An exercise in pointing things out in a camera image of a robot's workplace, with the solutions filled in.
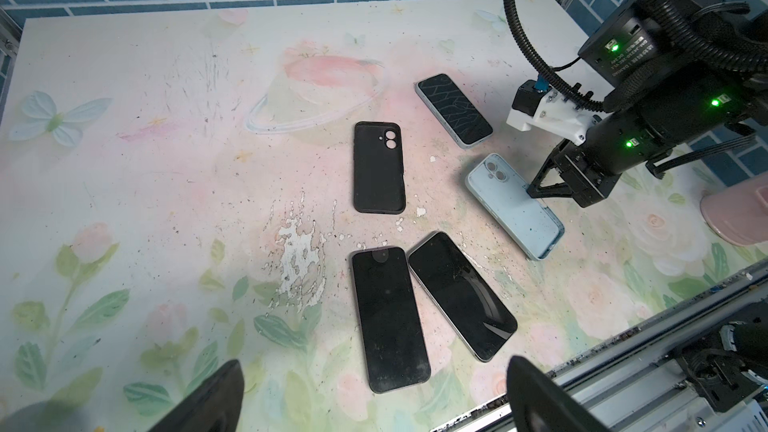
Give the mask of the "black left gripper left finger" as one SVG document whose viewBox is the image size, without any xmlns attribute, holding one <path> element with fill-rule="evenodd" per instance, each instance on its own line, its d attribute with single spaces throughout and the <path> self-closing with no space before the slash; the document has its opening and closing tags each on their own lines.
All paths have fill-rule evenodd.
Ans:
<svg viewBox="0 0 768 432">
<path fill-rule="evenodd" d="M 150 431 L 235 431 L 242 410 L 244 385 L 240 361 L 229 360 Z"/>
</svg>

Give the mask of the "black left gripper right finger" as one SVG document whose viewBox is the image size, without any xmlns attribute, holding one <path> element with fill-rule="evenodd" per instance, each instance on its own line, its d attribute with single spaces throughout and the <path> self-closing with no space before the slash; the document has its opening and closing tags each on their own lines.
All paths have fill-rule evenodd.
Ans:
<svg viewBox="0 0 768 432">
<path fill-rule="evenodd" d="M 507 368 L 506 395 L 518 431 L 609 432 L 547 375 L 522 356 Z"/>
</svg>

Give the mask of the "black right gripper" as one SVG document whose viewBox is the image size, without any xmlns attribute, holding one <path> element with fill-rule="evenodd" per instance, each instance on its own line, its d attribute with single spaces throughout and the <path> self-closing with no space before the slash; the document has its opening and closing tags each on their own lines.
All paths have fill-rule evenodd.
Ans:
<svg viewBox="0 0 768 432">
<path fill-rule="evenodd" d="M 535 199 L 569 198 L 586 208 L 606 199 L 621 175 L 639 164 L 661 179 L 671 169 L 746 146 L 750 127 L 742 121 L 749 104 L 750 89 L 736 75 L 686 66 L 591 127 L 582 144 L 563 140 L 527 193 Z M 739 137 L 671 156 L 675 147 L 721 125 Z"/>
</svg>

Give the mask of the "white phone black screen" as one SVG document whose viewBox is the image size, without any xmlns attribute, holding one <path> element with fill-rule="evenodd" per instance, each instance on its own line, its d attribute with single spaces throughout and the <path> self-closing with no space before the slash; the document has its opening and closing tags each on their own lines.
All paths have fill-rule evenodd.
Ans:
<svg viewBox="0 0 768 432">
<path fill-rule="evenodd" d="M 447 233 L 438 231 L 425 238 L 407 262 L 479 361 L 491 361 L 517 332 L 512 312 Z"/>
</svg>

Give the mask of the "purple phone black screen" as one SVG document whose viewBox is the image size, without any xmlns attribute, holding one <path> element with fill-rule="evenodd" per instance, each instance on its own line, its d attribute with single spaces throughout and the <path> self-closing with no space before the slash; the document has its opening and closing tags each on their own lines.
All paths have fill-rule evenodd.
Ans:
<svg viewBox="0 0 768 432">
<path fill-rule="evenodd" d="M 427 382 L 431 365 L 405 251 L 361 250 L 350 266 L 370 389 L 383 394 Z"/>
</svg>

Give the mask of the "black phone case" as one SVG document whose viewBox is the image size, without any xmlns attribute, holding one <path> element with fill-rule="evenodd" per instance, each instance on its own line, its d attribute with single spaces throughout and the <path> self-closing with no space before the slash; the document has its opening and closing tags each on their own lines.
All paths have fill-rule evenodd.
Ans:
<svg viewBox="0 0 768 432">
<path fill-rule="evenodd" d="M 353 206 L 361 213 L 406 208 L 402 133 L 392 122 L 358 122 L 353 137 Z"/>
</svg>

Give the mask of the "pink cup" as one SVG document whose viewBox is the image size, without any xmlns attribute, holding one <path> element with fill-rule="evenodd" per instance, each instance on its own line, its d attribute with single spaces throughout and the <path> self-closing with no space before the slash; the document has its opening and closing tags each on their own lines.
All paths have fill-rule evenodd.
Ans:
<svg viewBox="0 0 768 432">
<path fill-rule="evenodd" d="M 767 173 L 704 197 L 700 211 L 721 238 L 746 247 L 767 241 Z"/>
</svg>

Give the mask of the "aluminium corner post left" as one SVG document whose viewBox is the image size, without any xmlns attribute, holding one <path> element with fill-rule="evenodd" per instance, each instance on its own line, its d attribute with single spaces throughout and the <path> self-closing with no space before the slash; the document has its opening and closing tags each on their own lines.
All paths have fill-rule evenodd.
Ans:
<svg viewBox="0 0 768 432">
<path fill-rule="evenodd" d="M 20 48 L 22 28 L 4 8 L 0 11 L 1 22 L 1 74 L 7 76 Z"/>
</svg>

